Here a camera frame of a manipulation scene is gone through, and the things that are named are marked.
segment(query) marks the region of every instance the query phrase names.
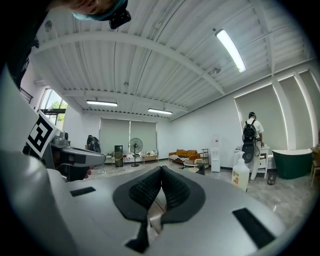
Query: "orange sofa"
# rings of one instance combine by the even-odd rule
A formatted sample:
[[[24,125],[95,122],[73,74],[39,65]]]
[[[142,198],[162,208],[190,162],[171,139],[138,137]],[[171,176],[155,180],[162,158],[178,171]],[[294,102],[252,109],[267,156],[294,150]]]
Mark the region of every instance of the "orange sofa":
[[[176,152],[169,153],[169,161],[173,161],[176,163],[183,164],[187,158],[189,158],[189,160],[196,160],[201,158],[201,156],[197,153],[196,150],[177,149]]]

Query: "fan pole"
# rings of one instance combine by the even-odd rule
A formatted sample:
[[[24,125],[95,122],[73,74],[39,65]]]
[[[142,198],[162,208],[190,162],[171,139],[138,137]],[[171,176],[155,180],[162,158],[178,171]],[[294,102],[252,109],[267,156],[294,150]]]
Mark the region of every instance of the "fan pole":
[[[131,164],[132,167],[137,167],[139,164],[136,163],[136,144],[134,144],[134,164]]]

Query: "white pants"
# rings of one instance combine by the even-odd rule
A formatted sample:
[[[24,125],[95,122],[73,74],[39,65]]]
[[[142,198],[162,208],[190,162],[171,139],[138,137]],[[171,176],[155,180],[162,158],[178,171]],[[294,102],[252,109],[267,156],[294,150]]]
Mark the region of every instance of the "white pants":
[[[253,156],[253,167],[252,167],[252,173],[251,173],[251,180],[253,181],[258,172],[259,168],[259,163],[260,163],[260,154],[261,154],[261,143],[260,141],[257,141],[255,143],[255,148],[254,148],[254,156]]]

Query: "bathtub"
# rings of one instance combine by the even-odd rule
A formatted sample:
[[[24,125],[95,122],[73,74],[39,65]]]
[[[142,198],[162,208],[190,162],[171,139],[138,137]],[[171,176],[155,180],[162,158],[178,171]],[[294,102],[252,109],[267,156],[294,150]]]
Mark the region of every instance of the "bathtub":
[[[302,177],[311,171],[311,149],[272,150],[278,175],[291,180]]]

